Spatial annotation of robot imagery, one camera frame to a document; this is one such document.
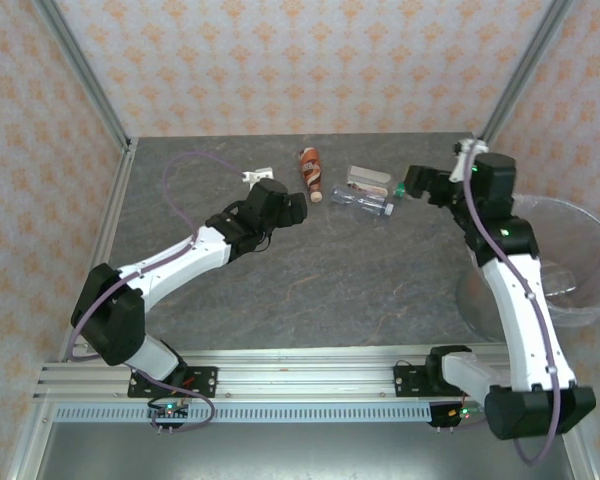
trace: marble surface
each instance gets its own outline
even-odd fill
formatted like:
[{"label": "marble surface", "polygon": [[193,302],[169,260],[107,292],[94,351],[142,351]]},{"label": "marble surface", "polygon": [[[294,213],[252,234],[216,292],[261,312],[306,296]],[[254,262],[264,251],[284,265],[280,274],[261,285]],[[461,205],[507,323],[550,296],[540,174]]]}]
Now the marble surface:
[{"label": "marble surface", "polygon": [[[114,240],[111,265],[136,262],[189,233],[162,193],[176,155],[199,150],[241,169],[271,166],[290,192],[305,186],[297,153],[317,147],[322,203],[307,220],[274,232],[270,248],[184,285],[155,306],[147,331],[177,349],[246,349],[481,342],[458,314],[455,288],[469,258],[451,215],[422,200],[375,217],[329,200],[350,164],[402,177],[408,164],[450,169],[463,133],[281,135],[141,139]],[[199,225],[248,186],[213,161],[173,170],[178,204]]]}]

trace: orange patterned wall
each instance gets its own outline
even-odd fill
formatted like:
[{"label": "orange patterned wall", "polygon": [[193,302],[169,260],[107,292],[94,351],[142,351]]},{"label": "orange patterned wall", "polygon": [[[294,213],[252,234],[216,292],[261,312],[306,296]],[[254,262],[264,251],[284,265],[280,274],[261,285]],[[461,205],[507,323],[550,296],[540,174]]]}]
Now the orange patterned wall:
[{"label": "orange patterned wall", "polygon": [[60,0],[132,136],[468,131],[549,0]]},{"label": "orange patterned wall", "polygon": [[[518,159],[520,190],[600,217],[600,0],[576,2],[494,149]],[[561,341],[580,381],[595,387],[600,423],[600,323]]]},{"label": "orange patterned wall", "polygon": [[31,0],[0,1],[0,479],[84,281],[117,148]]}]

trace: brown bottle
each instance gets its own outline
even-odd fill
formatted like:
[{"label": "brown bottle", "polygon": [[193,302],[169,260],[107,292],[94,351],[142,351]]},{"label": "brown bottle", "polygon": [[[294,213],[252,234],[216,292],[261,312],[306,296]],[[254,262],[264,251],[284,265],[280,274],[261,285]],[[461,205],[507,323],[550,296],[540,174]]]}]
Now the brown bottle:
[{"label": "brown bottle", "polygon": [[308,147],[300,152],[300,169],[302,170],[304,181],[307,182],[311,201],[314,203],[322,201],[322,193],[320,192],[322,168],[320,166],[318,150]]}]

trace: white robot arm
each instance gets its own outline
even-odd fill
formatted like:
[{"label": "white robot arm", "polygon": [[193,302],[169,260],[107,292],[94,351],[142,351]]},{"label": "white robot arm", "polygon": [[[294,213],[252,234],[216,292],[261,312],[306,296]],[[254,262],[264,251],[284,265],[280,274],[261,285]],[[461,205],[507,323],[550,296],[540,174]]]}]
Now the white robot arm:
[{"label": "white robot arm", "polygon": [[82,336],[109,365],[126,364],[155,380],[181,387],[186,363],[164,342],[147,335],[145,314],[162,298],[198,275],[222,267],[271,240],[275,228],[300,224],[307,217],[304,194],[289,194],[271,178],[271,169],[245,175],[247,199],[210,217],[195,240],[180,243],[141,262],[112,269],[106,263],[89,273],[71,317],[75,327],[100,296],[130,278],[98,307]]},{"label": "white robot arm", "polygon": [[[461,183],[470,148],[479,152],[470,179],[477,214],[489,236],[526,279],[532,290],[529,294],[509,266],[498,258],[471,217]],[[424,367],[428,386],[441,396],[458,392],[470,395],[484,406],[494,435],[509,439],[547,433],[553,404],[552,374],[557,373],[562,405],[557,433],[564,433],[593,410],[595,396],[591,388],[577,385],[558,343],[542,290],[538,245],[531,225],[511,213],[515,161],[488,153],[484,142],[473,139],[457,144],[455,153],[458,162],[453,172],[410,167],[405,189],[415,198],[428,192],[429,203],[448,208],[463,230],[465,242],[498,306],[510,372],[502,374],[484,365],[466,346],[436,347]],[[528,295],[538,301],[555,367],[548,366],[543,332]]]}]

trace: trash bin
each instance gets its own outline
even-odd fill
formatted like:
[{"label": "trash bin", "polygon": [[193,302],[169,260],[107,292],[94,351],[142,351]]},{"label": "trash bin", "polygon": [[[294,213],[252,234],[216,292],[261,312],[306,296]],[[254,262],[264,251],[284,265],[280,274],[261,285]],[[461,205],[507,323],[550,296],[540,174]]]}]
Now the trash bin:
[{"label": "trash bin", "polygon": [[[533,227],[554,326],[583,327],[600,319],[600,221],[569,202],[532,195],[515,196],[513,213]],[[504,341],[495,299],[477,269],[460,278],[456,303],[476,333]]]}]

